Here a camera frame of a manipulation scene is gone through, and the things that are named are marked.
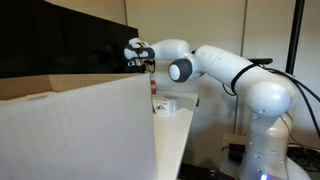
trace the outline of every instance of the small white box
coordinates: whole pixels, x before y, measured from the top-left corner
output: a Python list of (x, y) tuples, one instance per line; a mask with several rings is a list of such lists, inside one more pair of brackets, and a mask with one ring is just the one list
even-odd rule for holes
[(176, 99), (174, 96), (153, 95), (152, 104), (156, 114), (171, 116), (177, 111)]

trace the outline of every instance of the black pole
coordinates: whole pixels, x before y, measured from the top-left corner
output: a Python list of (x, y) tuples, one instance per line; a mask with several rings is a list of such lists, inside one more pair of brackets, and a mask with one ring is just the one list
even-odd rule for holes
[(296, 60), (296, 54), (298, 49), (300, 27), (303, 15), (304, 0), (296, 0), (294, 9), (294, 16), (291, 29), (291, 38), (286, 66), (286, 73), (293, 74), (294, 64)]

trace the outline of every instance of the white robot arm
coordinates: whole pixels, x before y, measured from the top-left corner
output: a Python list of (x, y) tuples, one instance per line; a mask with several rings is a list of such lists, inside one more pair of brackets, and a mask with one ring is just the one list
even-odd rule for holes
[(135, 38), (129, 41), (124, 54), (127, 60), (172, 61), (168, 73), (175, 82), (208, 74), (245, 101), (252, 115), (240, 179), (310, 179), (286, 157), (292, 126), (287, 111), (297, 98), (296, 87), (290, 81), (217, 47), (204, 45), (190, 52), (188, 43), (177, 39), (149, 45)]

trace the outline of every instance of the white wall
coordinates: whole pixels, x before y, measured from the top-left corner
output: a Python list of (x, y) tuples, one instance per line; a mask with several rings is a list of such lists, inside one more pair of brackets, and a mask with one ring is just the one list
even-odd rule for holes
[(125, 0), (45, 0), (52, 4), (126, 24)]
[[(244, 43), (245, 57), (271, 57), (274, 62), (270, 67), (285, 71), (295, 2), (295, 0), (249, 0)], [(318, 95), (320, 95), (319, 7), (319, 0), (305, 1), (294, 69), (296, 78)], [(311, 101), (311, 104), (319, 119), (319, 104), (314, 100)], [(319, 138), (316, 136), (315, 128), (301, 96), (297, 101), (292, 135), (302, 143), (320, 147)]]
[[(240, 54), (244, 0), (127, 0), (128, 25), (138, 28), (150, 44), (176, 38), (189, 42), (191, 50), (207, 44)], [(152, 78), (157, 89), (199, 93), (184, 162), (210, 168), (220, 164), (222, 136), (232, 132), (235, 98), (221, 83), (205, 75), (196, 81), (174, 83), (157, 62)]]

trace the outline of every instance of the black monitor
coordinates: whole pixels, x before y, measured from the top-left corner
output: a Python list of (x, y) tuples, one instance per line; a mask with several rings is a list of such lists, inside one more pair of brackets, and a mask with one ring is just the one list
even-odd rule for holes
[(123, 73), (122, 51), (138, 30), (43, 0), (0, 5), (0, 78)]

